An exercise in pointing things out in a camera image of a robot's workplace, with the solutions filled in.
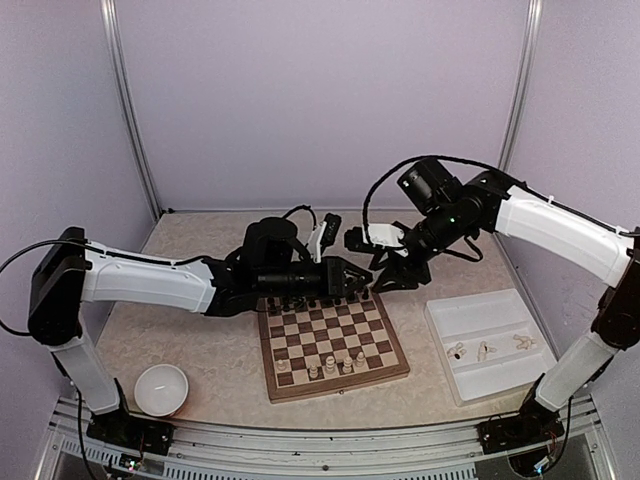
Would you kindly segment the white chess bishop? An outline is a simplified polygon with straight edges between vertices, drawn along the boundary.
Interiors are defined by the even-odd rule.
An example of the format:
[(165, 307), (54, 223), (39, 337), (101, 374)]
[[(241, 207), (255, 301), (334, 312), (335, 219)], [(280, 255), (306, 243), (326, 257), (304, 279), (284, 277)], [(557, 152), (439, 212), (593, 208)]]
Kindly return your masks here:
[(360, 351), (357, 354), (356, 358), (355, 358), (354, 365), (357, 368), (363, 368), (365, 363), (366, 363), (366, 357), (365, 357), (364, 353), (362, 351)]

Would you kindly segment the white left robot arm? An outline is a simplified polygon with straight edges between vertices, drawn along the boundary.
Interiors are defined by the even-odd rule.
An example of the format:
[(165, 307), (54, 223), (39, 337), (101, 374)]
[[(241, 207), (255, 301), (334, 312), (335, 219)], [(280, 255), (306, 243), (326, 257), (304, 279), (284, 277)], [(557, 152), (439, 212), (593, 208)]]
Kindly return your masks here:
[(103, 366), (84, 331), (84, 303), (125, 302), (171, 307), (205, 317), (229, 318), (256, 310), (261, 299), (348, 299), (368, 287), (372, 274), (325, 250), (337, 230), (315, 227), (307, 242), (282, 217), (251, 223), (242, 244), (223, 259), (198, 255), (170, 259), (107, 247), (81, 227), (57, 239), (29, 245), (6, 259), (7, 269), (41, 247), (30, 287), (27, 328), (22, 336), (45, 346), (59, 370), (77, 388), (102, 430), (121, 445), (140, 434), (122, 388)]

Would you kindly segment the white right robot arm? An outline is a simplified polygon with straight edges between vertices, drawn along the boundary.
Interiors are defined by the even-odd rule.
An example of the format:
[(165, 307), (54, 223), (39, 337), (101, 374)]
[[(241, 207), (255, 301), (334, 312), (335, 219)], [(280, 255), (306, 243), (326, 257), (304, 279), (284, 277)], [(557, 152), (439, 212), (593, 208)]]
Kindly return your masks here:
[(454, 158), (480, 172), (462, 183), (445, 168), (449, 157), (425, 155), (392, 167), (398, 186), (423, 218), (412, 228), (373, 227), (366, 194), (363, 239), (387, 255), (375, 284), (378, 292), (414, 289), (430, 280), (429, 261), (459, 239), (482, 231), (524, 240), (600, 279), (606, 290), (588, 332), (531, 387), (511, 433), (523, 444), (535, 442), (550, 416), (597, 379), (620, 352), (639, 342), (639, 232), (596, 220), (544, 196), (508, 173), (479, 161)]

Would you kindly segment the wooden chess board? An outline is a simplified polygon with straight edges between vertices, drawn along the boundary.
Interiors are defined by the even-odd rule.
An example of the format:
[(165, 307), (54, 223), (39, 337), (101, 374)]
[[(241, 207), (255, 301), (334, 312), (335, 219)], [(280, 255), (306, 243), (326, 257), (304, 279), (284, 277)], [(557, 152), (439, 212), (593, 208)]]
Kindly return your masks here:
[[(265, 383), (271, 403), (341, 394), (408, 376), (410, 366), (393, 324), (379, 295), (377, 311), (317, 319), (313, 313), (269, 317), (258, 310), (258, 328)], [(366, 357), (363, 368), (354, 365), (357, 354)], [(323, 366), (334, 356), (338, 375), (325, 379)], [(353, 359), (353, 372), (344, 374), (345, 357)], [(277, 370), (277, 361), (287, 362), (287, 371)], [(309, 378), (316, 365), (319, 376)]]

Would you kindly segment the black chess pieces group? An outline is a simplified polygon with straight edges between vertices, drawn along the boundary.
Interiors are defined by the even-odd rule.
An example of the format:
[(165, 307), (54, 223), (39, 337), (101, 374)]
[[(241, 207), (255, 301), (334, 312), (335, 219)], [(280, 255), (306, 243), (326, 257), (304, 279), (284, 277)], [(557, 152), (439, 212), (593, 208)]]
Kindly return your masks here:
[(376, 300), (377, 297), (368, 290), (357, 292), (347, 299), (269, 297), (259, 301), (258, 310), (269, 317), (303, 313), (313, 313), (314, 319), (317, 319), (320, 314), (324, 318), (341, 317), (377, 311)]

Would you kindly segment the white pieces in tray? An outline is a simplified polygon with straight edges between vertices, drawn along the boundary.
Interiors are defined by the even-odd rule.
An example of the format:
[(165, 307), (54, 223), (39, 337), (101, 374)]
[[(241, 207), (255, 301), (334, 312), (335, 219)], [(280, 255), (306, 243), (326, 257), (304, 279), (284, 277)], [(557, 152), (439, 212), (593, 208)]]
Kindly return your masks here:
[[(513, 343), (513, 347), (516, 350), (530, 350), (537, 343), (536, 339), (529, 335), (514, 334), (511, 337), (511, 340)], [(468, 352), (469, 349), (466, 348), (466, 343), (457, 342), (455, 345), (449, 347), (446, 350), (446, 357), (449, 359), (460, 361)], [(497, 352), (498, 348), (496, 346), (491, 345), (487, 340), (481, 340), (477, 344), (476, 348), (476, 361), (484, 362), (489, 354)]]

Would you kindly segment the white plastic tray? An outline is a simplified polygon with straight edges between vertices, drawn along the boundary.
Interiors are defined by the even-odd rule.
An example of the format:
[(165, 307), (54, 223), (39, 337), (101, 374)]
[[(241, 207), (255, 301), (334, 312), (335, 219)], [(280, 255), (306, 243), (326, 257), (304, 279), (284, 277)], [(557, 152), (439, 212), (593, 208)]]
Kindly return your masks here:
[(515, 289), (430, 300), (424, 314), (459, 407), (527, 391), (557, 363)]

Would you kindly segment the white bowl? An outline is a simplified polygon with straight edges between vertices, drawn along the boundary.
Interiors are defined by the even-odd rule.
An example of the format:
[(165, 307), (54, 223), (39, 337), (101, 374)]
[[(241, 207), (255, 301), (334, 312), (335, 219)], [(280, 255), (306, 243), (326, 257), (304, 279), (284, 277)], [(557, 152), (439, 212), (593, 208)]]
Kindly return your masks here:
[(170, 417), (184, 405), (189, 393), (186, 374), (177, 366), (158, 364), (146, 369), (134, 385), (140, 410), (152, 417)]

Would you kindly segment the back aluminium frame rail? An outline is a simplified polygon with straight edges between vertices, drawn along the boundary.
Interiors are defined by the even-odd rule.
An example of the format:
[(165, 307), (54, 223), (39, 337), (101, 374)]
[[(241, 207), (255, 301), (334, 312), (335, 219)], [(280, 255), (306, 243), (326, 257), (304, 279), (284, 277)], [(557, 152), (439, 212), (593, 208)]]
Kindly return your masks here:
[[(293, 207), (255, 207), (255, 208), (210, 208), (210, 209), (174, 209), (174, 208), (165, 208), (161, 211), (161, 216), (169, 215), (169, 214), (196, 214), (196, 213), (248, 213), (248, 212), (259, 212), (259, 213), (286, 213), (291, 210)], [(362, 207), (327, 207), (327, 206), (311, 206), (315, 213), (318, 212), (361, 212)], [(417, 213), (415, 208), (409, 208), (408, 206), (404, 207), (369, 207), (369, 213), (373, 212), (409, 212), (409, 213)]]

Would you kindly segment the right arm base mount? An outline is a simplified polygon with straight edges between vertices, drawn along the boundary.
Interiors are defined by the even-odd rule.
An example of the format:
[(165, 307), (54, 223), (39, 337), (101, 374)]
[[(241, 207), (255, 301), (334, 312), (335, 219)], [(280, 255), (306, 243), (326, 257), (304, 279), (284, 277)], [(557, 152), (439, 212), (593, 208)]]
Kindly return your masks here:
[(549, 421), (521, 415), (491, 417), (479, 423), (476, 430), (484, 454), (518, 449), (565, 434), (565, 428), (557, 415), (552, 416)]

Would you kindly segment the front aluminium rail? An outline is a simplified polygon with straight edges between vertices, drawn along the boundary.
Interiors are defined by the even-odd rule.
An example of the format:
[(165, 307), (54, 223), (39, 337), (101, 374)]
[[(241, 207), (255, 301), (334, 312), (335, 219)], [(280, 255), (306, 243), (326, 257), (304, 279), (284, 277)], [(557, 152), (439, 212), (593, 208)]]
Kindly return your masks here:
[(292, 430), (173, 421), (163, 455), (140, 453), (78, 429), (90, 414), (61, 398), (45, 431), (34, 479), (514, 479), (516, 462), (550, 458), (544, 479), (615, 479), (615, 462), (592, 400), (574, 400), (567, 433), (487, 453), (478, 420), (430, 426)]

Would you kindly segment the left aluminium frame post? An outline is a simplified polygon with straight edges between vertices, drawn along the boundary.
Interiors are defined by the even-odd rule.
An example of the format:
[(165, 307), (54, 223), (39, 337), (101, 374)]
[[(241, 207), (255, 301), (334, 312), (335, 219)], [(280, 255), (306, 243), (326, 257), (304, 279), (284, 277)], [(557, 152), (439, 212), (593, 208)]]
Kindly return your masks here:
[(144, 143), (139, 127), (133, 95), (128, 79), (126, 60), (119, 29), (116, 2), (102, 0), (100, 10), (105, 30), (112, 69), (115, 75), (117, 97), (119, 99), (122, 116), (127, 132), (127, 138), (133, 154), (133, 161), (141, 181), (144, 198), (151, 216), (157, 222), (163, 213), (160, 196), (155, 185), (150, 164), (147, 159)]

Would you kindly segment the aluminium frame post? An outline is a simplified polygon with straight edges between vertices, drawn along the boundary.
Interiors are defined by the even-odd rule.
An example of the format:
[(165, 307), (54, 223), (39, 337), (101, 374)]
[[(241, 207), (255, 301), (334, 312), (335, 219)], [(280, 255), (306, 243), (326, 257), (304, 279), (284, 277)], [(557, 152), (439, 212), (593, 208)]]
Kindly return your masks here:
[(530, 0), (528, 2), (515, 89), (498, 162), (498, 168), (504, 172), (509, 171), (517, 144), (521, 120), (525, 111), (527, 90), (534, 66), (536, 47), (539, 38), (543, 4), (544, 2), (542, 0)]
[(150, 164), (147, 159), (144, 143), (139, 127), (133, 95), (128, 79), (126, 60), (119, 29), (116, 2), (102, 0), (100, 10), (105, 30), (112, 69), (115, 75), (117, 97), (119, 99), (122, 116), (127, 132), (127, 138), (133, 154), (133, 161), (141, 181), (144, 198), (151, 216), (157, 222), (163, 213), (160, 196), (155, 185)]

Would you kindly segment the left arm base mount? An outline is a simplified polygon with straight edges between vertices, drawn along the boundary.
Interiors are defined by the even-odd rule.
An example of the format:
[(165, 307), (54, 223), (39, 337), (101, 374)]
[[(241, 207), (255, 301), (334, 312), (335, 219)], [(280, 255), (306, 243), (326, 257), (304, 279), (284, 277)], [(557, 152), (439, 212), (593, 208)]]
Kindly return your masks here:
[(166, 456), (175, 428), (167, 422), (138, 417), (93, 418), (87, 428), (89, 438), (142, 453)]

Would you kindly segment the right aluminium frame post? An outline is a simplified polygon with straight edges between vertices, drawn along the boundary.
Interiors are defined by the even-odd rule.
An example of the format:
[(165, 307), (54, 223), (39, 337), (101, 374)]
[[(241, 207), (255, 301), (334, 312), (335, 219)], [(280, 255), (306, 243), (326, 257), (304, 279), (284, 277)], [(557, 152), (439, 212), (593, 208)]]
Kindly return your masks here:
[(517, 144), (521, 120), (525, 111), (527, 90), (534, 66), (536, 47), (539, 38), (543, 4), (544, 2), (542, 0), (530, 0), (528, 2), (515, 89), (498, 162), (498, 168), (504, 172), (509, 171)]

